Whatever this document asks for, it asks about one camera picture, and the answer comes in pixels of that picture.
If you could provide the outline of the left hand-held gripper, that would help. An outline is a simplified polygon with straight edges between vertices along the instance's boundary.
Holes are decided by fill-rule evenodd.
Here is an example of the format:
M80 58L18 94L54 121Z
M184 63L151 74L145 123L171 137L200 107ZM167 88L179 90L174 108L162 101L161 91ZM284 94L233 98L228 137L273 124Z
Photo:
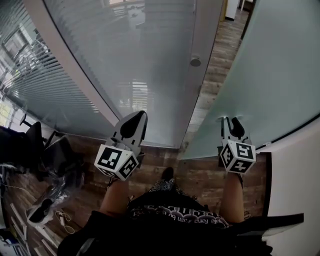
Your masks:
M119 129L114 127L112 134L101 144L94 166L104 175L126 181L133 171L140 167L145 153L141 143L145 139L148 115L145 111L137 111Z

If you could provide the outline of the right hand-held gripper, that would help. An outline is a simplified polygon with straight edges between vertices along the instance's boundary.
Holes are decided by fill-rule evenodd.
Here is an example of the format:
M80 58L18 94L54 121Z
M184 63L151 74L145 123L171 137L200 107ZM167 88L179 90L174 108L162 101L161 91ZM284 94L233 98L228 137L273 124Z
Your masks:
M221 118L222 146L218 147L219 161L227 172L245 174L256 163L256 147L252 145L250 134L245 132L238 118L234 117L231 122L233 128L230 132L229 118Z

